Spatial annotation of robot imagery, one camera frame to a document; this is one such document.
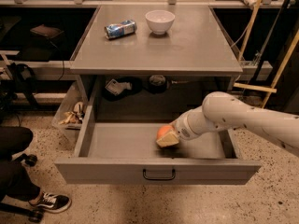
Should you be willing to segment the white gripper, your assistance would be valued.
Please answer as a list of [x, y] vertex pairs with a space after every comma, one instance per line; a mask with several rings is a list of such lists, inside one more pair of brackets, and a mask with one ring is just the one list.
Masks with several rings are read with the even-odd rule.
[[179, 143], [179, 138], [184, 140], [193, 140], [198, 137], [189, 124], [190, 111], [180, 115], [177, 119], [171, 122], [173, 131], [166, 133], [158, 133], [156, 143], [159, 147], [171, 147]]

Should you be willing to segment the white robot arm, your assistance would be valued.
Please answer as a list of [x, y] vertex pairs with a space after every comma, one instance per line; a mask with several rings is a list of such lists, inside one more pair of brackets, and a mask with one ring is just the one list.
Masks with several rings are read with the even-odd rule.
[[159, 147], [171, 147], [180, 140], [193, 140], [204, 133], [245, 128], [265, 140], [299, 156], [299, 117], [293, 114], [247, 105], [226, 92], [214, 91], [203, 103], [157, 132]]

